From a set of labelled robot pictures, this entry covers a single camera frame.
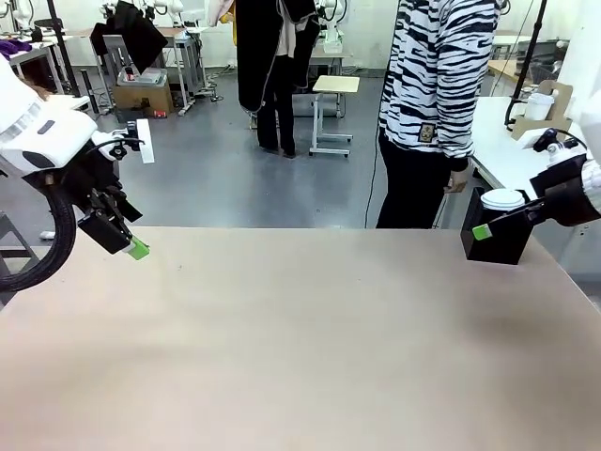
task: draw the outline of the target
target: hanging clothes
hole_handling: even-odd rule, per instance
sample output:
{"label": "hanging clothes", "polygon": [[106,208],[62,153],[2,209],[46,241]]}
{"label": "hanging clothes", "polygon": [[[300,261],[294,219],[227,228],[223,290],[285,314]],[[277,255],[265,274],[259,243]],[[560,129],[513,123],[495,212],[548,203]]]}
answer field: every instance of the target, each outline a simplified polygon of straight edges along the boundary
{"label": "hanging clothes", "polygon": [[277,55],[292,58],[294,86],[308,86],[309,60],[319,35],[314,0],[237,0],[240,105],[257,112]]}
{"label": "hanging clothes", "polygon": [[143,17],[142,11],[123,1],[117,3],[115,17],[106,24],[97,23],[94,27],[91,41],[98,56],[108,53],[104,35],[123,37],[131,61],[140,73],[154,63],[167,45],[167,39],[151,21]]}

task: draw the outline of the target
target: cardboard box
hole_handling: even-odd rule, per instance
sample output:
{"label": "cardboard box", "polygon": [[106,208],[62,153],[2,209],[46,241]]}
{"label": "cardboard box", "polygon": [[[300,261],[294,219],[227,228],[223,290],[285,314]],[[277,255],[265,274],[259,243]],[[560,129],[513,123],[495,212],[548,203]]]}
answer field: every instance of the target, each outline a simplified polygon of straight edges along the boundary
{"label": "cardboard box", "polygon": [[173,98],[168,84],[160,87],[114,86],[113,97],[117,108],[139,108],[148,101],[150,106],[144,113],[154,116],[154,111],[164,111],[167,115],[173,113]]}

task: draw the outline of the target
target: gray floor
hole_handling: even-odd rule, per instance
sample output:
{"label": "gray floor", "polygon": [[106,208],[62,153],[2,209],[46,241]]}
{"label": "gray floor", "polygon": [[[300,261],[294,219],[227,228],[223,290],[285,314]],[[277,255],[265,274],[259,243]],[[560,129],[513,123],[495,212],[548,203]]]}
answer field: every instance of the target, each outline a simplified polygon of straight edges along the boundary
{"label": "gray floor", "polygon": [[[362,78],[347,98],[347,114],[326,119],[332,131],[352,133],[351,155],[308,156],[312,119],[296,120],[296,160],[270,155],[256,144],[237,98],[236,75],[219,78],[219,102],[199,101],[185,116],[151,120],[156,163],[130,154],[121,178],[131,202],[144,214],[141,226],[363,228],[375,155],[376,117],[382,80]],[[101,130],[117,124],[99,119]],[[460,228],[471,180],[460,196],[452,228]],[[386,175],[378,157],[368,227],[385,195]],[[0,179],[0,206],[32,245],[53,222],[42,196],[18,179]],[[601,293],[601,286],[587,289]]]}

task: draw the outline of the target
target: tabletop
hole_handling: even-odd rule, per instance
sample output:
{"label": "tabletop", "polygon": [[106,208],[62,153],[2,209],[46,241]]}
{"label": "tabletop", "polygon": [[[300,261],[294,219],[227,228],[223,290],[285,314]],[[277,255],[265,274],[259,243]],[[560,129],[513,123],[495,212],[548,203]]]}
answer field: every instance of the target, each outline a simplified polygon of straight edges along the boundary
{"label": "tabletop", "polygon": [[335,92],[351,94],[359,90],[359,77],[321,75],[313,86],[314,92]]}
{"label": "tabletop", "polygon": [[520,36],[518,34],[500,34],[497,32],[493,39],[493,45],[506,47],[516,45],[517,42],[532,40],[532,36]]}
{"label": "tabletop", "polygon": [[594,450],[601,319],[535,241],[453,231],[80,236],[0,313],[10,451]]}
{"label": "tabletop", "polygon": [[547,169],[548,153],[519,148],[504,126],[509,101],[508,97],[478,99],[471,127],[473,160],[495,188],[525,190],[534,199],[537,195],[530,179]]}

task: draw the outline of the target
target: black cable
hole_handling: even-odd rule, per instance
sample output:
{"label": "black cable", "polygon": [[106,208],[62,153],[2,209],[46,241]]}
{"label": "black cable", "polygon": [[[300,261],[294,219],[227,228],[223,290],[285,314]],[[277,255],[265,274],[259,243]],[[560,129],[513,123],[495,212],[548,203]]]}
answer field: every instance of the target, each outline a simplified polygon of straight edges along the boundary
{"label": "black cable", "polygon": [[340,17],[340,19],[338,19],[336,21],[336,23],[340,23],[341,21],[343,21],[345,19],[345,17],[347,16],[347,10],[348,10],[348,0],[345,0],[345,10],[342,12],[342,16]]}
{"label": "black cable", "polygon": [[578,138],[577,136],[575,136],[574,134],[567,132],[565,130],[560,130],[560,129],[555,129],[558,133],[562,133],[562,134],[566,134],[567,136],[570,136],[574,139],[576,139],[576,141],[584,147],[585,150],[588,150],[588,146],[586,144],[584,144],[584,141],[582,141],[580,138]]}
{"label": "black cable", "polygon": [[69,197],[58,185],[39,189],[46,196],[54,219],[56,235],[48,254],[32,269],[0,277],[0,292],[18,292],[34,287],[49,279],[65,264],[75,243],[77,222]]}
{"label": "black cable", "polygon": [[378,121],[377,121],[377,126],[376,126],[376,136],[374,138],[374,172],[372,173],[372,183],[371,183],[371,187],[369,189],[369,199],[367,199],[367,208],[365,209],[365,220],[364,220],[364,227],[363,228],[367,228],[367,219],[369,216],[369,207],[372,204],[372,198],[374,196],[374,182],[376,181],[376,168],[378,167],[378,135],[379,135],[379,108],[378,108]]}
{"label": "black cable", "polygon": [[507,55],[507,59],[505,60],[505,66],[503,66],[503,70],[499,74],[499,78],[497,79],[497,83],[495,84],[495,86],[492,88],[492,91],[490,92],[490,97],[493,97],[495,95],[495,91],[497,90],[497,86],[499,86],[499,83],[501,82],[501,78],[502,78],[503,74],[505,73],[505,70],[507,69],[507,65],[509,64],[509,58],[516,51],[516,47],[519,44],[519,39],[522,37],[522,32],[524,31],[524,26],[526,26],[526,22],[528,21],[528,16],[530,16],[530,11],[532,10],[532,6],[533,5],[534,5],[534,0],[531,0],[530,7],[528,8],[528,12],[526,13],[526,17],[524,18],[524,22],[522,23],[522,26],[519,29],[519,32],[517,33],[516,43],[512,47],[511,52]]}
{"label": "black cable", "polygon": [[145,142],[141,139],[137,139],[137,138],[117,138],[117,139],[111,139],[109,141],[106,141],[105,143],[100,143],[97,146],[94,146],[92,148],[89,148],[85,154],[87,155],[88,153],[92,153],[95,150],[98,150],[99,148],[103,148],[104,146],[108,146],[109,144],[116,144],[116,143],[142,143],[144,144]]}
{"label": "black cable", "polygon": [[29,18],[29,26],[31,26],[31,22],[34,20],[34,13],[36,9],[34,8],[34,4],[29,0],[29,7],[31,8],[31,17]]}
{"label": "black cable", "polygon": [[334,20],[334,16],[336,15],[336,10],[338,9],[338,0],[336,0],[336,5],[334,5],[334,11],[331,14],[331,17],[328,19],[328,15],[324,12],[324,15],[326,16],[326,22],[331,22]]}
{"label": "black cable", "polygon": [[386,69],[386,73],[384,74],[384,83],[382,84],[382,92],[379,95],[379,104],[378,104],[378,114],[376,119],[376,136],[374,136],[374,172],[372,173],[372,183],[371,188],[369,189],[369,199],[367,200],[367,208],[365,209],[365,221],[364,228],[367,228],[367,219],[369,216],[369,208],[372,204],[372,198],[374,196],[374,182],[376,181],[376,169],[378,167],[378,136],[379,136],[379,111],[382,107],[382,101],[384,100],[384,89],[386,88],[386,76],[388,75],[388,70],[390,68],[390,62],[388,63],[388,68]]}
{"label": "black cable", "polygon": [[511,12],[511,0],[505,0],[501,6],[501,16],[506,16]]}

